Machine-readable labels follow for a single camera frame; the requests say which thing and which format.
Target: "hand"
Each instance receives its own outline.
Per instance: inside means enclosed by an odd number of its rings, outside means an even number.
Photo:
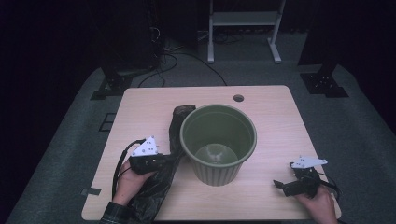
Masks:
[[[130,169],[129,161],[126,161],[120,168],[120,176],[117,181],[117,191],[113,198],[113,203],[126,206],[129,201],[139,192],[147,179],[155,172],[138,175]]]
[[[335,216],[334,200],[326,187],[320,185],[317,195],[313,199],[308,198],[305,194],[295,195],[294,197],[303,204],[318,224],[338,223]]]

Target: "floor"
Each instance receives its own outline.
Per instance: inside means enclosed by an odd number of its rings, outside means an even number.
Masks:
[[[394,133],[361,92],[353,75],[342,66],[336,67],[333,77],[349,97],[309,94],[300,73],[317,72],[319,66],[297,65],[306,34],[278,35],[281,64],[272,59],[267,35],[235,36],[240,41],[215,45],[215,62],[210,65],[205,63],[205,44],[197,49],[168,51],[170,55],[161,57],[161,68],[157,69],[160,74],[154,70],[135,77],[131,87],[288,86],[318,156],[329,162],[323,167],[326,174],[343,191],[340,219],[349,224],[394,223]],[[172,41],[166,47],[179,46]],[[82,191],[91,186],[109,134],[99,132],[100,126],[106,114],[117,113],[121,100],[121,96],[90,100],[104,77],[98,68],[81,87],[7,223],[97,223],[81,217],[86,199]]]

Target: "black stand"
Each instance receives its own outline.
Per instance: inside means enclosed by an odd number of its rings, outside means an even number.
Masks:
[[[301,73],[300,76],[310,94],[325,94],[328,98],[348,97],[344,88],[332,78],[337,62],[326,60],[317,73]]]
[[[126,89],[131,87],[132,78],[122,77],[118,74],[106,57],[104,50],[100,50],[100,64],[105,79],[98,91],[94,91],[91,100],[105,100],[107,96],[122,96]]]

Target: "strap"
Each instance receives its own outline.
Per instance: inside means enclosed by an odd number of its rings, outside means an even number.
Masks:
[[[117,163],[116,171],[114,172],[114,175],[113,175],[113,188],[111,190],[112,191],[111,198],[114,198],[114,195],[116,194],[117,181],[119,180],[120,169],[121,169],[122,163],[126,157],[126,154],[128,153],[128,149],[136,143],[139,145],[142,145],[145,141],[146,141],[146,139],[136,140],[136,141],[132,142],[131,144],[129,144],[129,146],[122,151],[122,154],[119,159],[119,163]]]
[[[320,180],[320,184],[322,184],[322,185],[324,185],[324,186],[326,186],[328,188],[333,189],[337,193],[337,195],[335,196],[335,200],[338,202],[338,200],[339,200],[339,198],[341,196],[341,190],[336,185],[328,183],[328,182],[326,182],[324,180]]]

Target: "plaid sleeve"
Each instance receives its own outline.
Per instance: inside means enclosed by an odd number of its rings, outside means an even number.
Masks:
[[[109,202],[103,214],[101,224],[125,224],[134,215],[132,208]]]

